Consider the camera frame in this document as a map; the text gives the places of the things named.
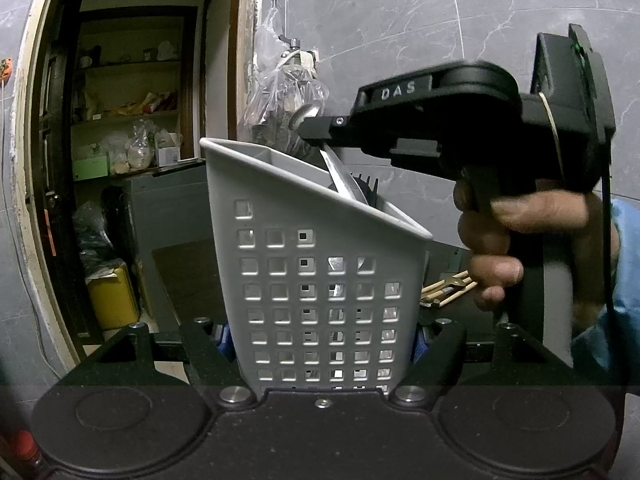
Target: square hole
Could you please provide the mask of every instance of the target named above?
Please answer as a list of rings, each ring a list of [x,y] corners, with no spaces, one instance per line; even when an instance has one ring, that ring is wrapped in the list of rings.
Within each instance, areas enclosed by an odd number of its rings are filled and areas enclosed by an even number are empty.
[[[400,297],[400,292],[399,282],[385,283],[385,300],[396,300]]]
[[[244,298],[247,301],[260,300],[260,285],[258,285],[257,283],[245,283],[243,290]]]
[[[269,274],[271,276],[285,276],[287,261],[284,258],[269,258]]]
[[[274,308],[273,322],[276,325],[288,325],[291,323],[291,314],[288,308]]]
[[[360,350],[353,353],[353,362],[356,364],[368,363],[369,362],[369,351]]]
[[[337,383],[344,380],[344,371],[343,370],[331,370],[329,372],[329,380],[332,383]]]
[[[271,361],[269,352],[254,352],[254,358],[259,364],[268,364]]]
[[[346,295],[346,288],[343,283],[331,283],[327,294],[329,301],[342,301]]]
[[[240,229],[238,231],[238,247],[241,249],[253,249],[255,247],[253,229]]]
[[[281,346],[288,346],[293,344],[293,336],[291,332],[276,332],[276,344]]]
[[[329,274],[344,274],[344,258],[341,256],[329,256],[328,258]]]
[[[320,363],[318,352],[305,352],[305,365],[317,365]]]
[[[398,307],[386,306],[382,311],[382,321],[384,323],[393,323],[398,321]]]
[[[284,247],[284,231],[282,229],[267,229],[267,247]]]
[[[249,220],[254,216],[254,207],[248,200],[236,200],[236,219]]]
[[[261,308],[249,308],[247,311],[249,323],[262,324],[264,323],[264,312]]]
[[[356,299],[359,301],[373,300],[373,283],[358,283]]]
[[[381,350],[380,354],[378,354],[378,361],[381,363],[390,363],[394,360],[394,351],[393,350]]]
[[[251,343],[254,345],[266,345],[267,333],[266,332],[251,332]]]
[[[344,362],[344,352],[329,352],[329,363],[341,365]]]
[[[300,301],[314,301],[316,299],[315,285],[300,285]]]
[[[369,375],[369,371],[366,368],[362,368],[360,370],[353,371],[353,380],[354,381],[366,381],[367,375]]]
[[[316,273],[316,261],[313,258],[298,258],[298,274],[309,276]]]
[[[391,378],[391,368],[378,368],[378,380],[387,381]]]
[[[278,361],[281,365],[292,365],[295,362],[293,352],[278,352]]]
[[[286,368],[284,370],[280,370],[280,376],[282,380],[285,382],[291,382],[296,380],[296,371],[292,368]]]
[[[273,283],[273,285],[271,285],[271,299],[273,301],[287,301],[289,299],[287,284]]]
[[[261,381],[273,381],[273,372],[271,370],[258,370],[258,379]]]
[[[329,332],[329,344],[330,345],[344,345],[344,332],[337,330],[336,332]]]
[[[382,343],[395,343],[396,342],[396,331],[394,329],[387,329],[382,331]]]
[[[314,308],[303,308],[300,319],[303,325],[318,324],[318,311]]]
[[[373,321],[373,309],[370,306],[362,306],[356,309],[356,323],[371,323]]]
[[[298,247],[313,247],[315,243],[313,229],[298,229]]]
[[[302,344],[307,346],[318,344],[318,332],[303,332]]]
[[[305,381],[317,383],[320,380],[320,370],[305,370]]]
[[[358,330],[356,332],[356,345],[368,345],[371,343],[371,332],[369,330]]]
[[[339,325],[344,323],[344,309],[343,308],[330,308],[329,309],[329,323],[333,325]]]
[[[257,276],[258,260],[256,260],[255,258],[241,258],[240,274],[242,274],[243,276]]]
[[[373,256],[358,256],[358,274],[376,272],[376,259]]]

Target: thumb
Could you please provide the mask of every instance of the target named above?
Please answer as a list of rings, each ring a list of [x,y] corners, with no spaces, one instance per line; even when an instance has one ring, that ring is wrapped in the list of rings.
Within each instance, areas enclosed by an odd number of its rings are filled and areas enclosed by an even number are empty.
[[[572,231],[586,227],[589,221],[585,196],[565,190],[501,197],[491,207],[498,222],[520,233]]]

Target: gray tile wall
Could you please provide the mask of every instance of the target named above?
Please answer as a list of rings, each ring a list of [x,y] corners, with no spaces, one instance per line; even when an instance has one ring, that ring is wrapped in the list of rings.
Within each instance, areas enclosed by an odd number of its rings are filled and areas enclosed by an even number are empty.
[[[6,201],[0,195],[0,431],[26,427],[36,399],[55,383],[55,376],[38,349],[34,314],[20,278],[20,263],[12,240],[18,226],[12,198],[11,114],[15,66],[31,1],[0,0],[0,59],[11,57],[14,62],[14,74],[4,90],[5,136],[1,153],[0,193]],[[47,355],[60,370],[46,330],[43,336]]]
[[[509,70],[529,87],[537,32],[566,34],[579,23],[603,57],[618,132],[614,192],[640,198],[640,0],[287,0],[287,31],[320,50],[328,112],[350,111],[360,85],[465,57]],[[434,233],[459,245],[452,183],[345,150],[357,173],[381,179],[383,194]]]

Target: yellow container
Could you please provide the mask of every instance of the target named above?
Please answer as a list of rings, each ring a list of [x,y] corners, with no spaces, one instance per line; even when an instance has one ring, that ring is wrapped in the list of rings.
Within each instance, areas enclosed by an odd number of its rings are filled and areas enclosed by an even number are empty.
[[[121,328],[140,316],[126,264],[115,269],[114,274],[111,278],[91,280],[88,285],[95,316],[103,330]]]

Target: blue sleeve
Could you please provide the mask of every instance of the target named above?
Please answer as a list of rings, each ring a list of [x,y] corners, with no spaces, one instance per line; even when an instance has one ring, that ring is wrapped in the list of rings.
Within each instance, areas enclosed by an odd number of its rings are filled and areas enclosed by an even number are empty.
[[[629,367],[630,382],[640,384],[640,210],[613,200],[612,219],[620,234],[613,304]],[[595,325],[572,342],[576,371],[601,383],[620,384],[617,363],[607,344],[607,313],[602,309]]]

